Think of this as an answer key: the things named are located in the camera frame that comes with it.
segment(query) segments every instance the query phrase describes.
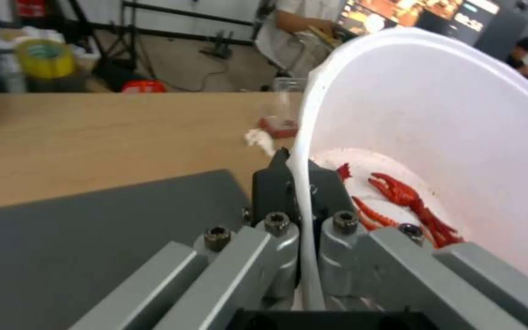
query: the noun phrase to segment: crawfish leg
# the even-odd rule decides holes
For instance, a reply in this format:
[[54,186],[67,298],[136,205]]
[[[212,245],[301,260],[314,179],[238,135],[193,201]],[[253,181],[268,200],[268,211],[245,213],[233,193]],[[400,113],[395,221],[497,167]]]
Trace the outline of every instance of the crawfish leg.
[[358,211],[358,215],[360,216],[360,223],[366,228],[366,230],[372,231],[377,230],[378,228],[383,228],[381,225],[366,219],[362,214],[362,211]]
[[380,213],[374,211],[373,209],[369,208],[369,206],[362,202],[362,200],[360,200],[358,197],[352,196],[352,199],[354,200],[354,203],[356,203],[360,211],[362,211],[365,215],[368,215],[370,219],[377,221],[384,227],[398,227],[398,222],[388,217],[385,217]]

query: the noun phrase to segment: crawfish claw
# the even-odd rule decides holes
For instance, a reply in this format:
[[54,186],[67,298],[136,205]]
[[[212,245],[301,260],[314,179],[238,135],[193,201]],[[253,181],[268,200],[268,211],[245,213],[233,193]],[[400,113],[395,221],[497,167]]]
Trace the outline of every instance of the crawfish claw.
[[417,203],[419,194],[410,186],[384,173],[371,173],[373,177],[368,182],[375,186],[390,202],[400,206],[410,206]]

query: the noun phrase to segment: black base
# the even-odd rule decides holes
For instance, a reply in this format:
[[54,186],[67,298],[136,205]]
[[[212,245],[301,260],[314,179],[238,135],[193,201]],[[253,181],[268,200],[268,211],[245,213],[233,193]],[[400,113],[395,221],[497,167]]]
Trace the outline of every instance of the black base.
[[238,311],[227,330],[436,330],[415,312]]

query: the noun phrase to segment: tape roll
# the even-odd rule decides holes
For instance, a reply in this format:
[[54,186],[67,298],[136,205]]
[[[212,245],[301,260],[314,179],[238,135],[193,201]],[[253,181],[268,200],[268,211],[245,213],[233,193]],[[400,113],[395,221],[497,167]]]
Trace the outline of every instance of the tape roll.
[[30,77],[56,79],[75,72],[71,49],[60,42],[34,39],[15,47],[23,72]]

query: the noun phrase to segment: cable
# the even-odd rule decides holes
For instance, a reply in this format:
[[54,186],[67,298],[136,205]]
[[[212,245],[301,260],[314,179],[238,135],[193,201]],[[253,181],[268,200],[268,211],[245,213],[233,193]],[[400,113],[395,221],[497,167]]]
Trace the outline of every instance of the cable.
[[209,77],[214,76],[214,75],[220,75],[222,73],[226,73],[229,70],[227,62],[216,60],[215,58],[212,58],[210,56],[208,56],[208,58],[214,60],[215,62],[221,63],[222,65],[224,65],[224,68],[221,71],[215,71],[215,72],[207,73],[207,75],[205,75],[203,77],[203,79],[201,79],[201,86],[199,86],[198,89],[183,88],[183,87],[177,86],[177,85],[175,85],[175,84],[173,84],[173,83],[171,83],[169,81],[166,81],[165,79],[161,79],[161,78],[158,78],[158,80],[161,81],[161,82],[166,83],[170,87],[176,88],[178,90],[182,90],[183,92],[191,92],[191,93],[202,92],[203,90],[205,90],[205,84],[207,84],[207,79],[209,79]]
[[143,65],[144,68],[146,69],[146,71],[148,71],[148,73],[151,75],[152,79],[157,80],[157,81],[161,81],[161,82],[167,84],[168,86],[170,86],[170,87],[172,87],[174,89],[182,90],[183,92],[191,92],[191,93],[202,92],[203,90],[205,90],[205,85],[207,84],[207,79],[209,79],[209,77],[214,76],[214,75],[221,75],[223,73],[226,73],[229,70],[229,66],[228,66],[227,62],[224,62],[222,60],[218,60],[218,59],[216,59],[216,58],[214,58],[212,56],[208,56],[207,54],[204,54],[205,56],[207,56],[208,58],[214,60],[215,62],[221,63],[224,66],[223,69],[220,70],[220,71],[207,73],[207,75],[205,75],[203,77],[203,79],[201,79],[201,85],[197,89],[180,87],[177,84],[173,84],[173,83],[167,81],[166,79],[156,77],[156,74],[155,74],[154,69],[152,67],[152,63],[150,62],[150,58],[149,58],[148,52],[146,52],[144,43],[142,42],[140,37],[141,36],[138,34],[137,41],[138,41],[138,44],[140,45],[140,48],[142,49],[142,55],[143,55],[143,59],[141,59],[140,56],[138,56],[138,60],[140,61],[141,65]]

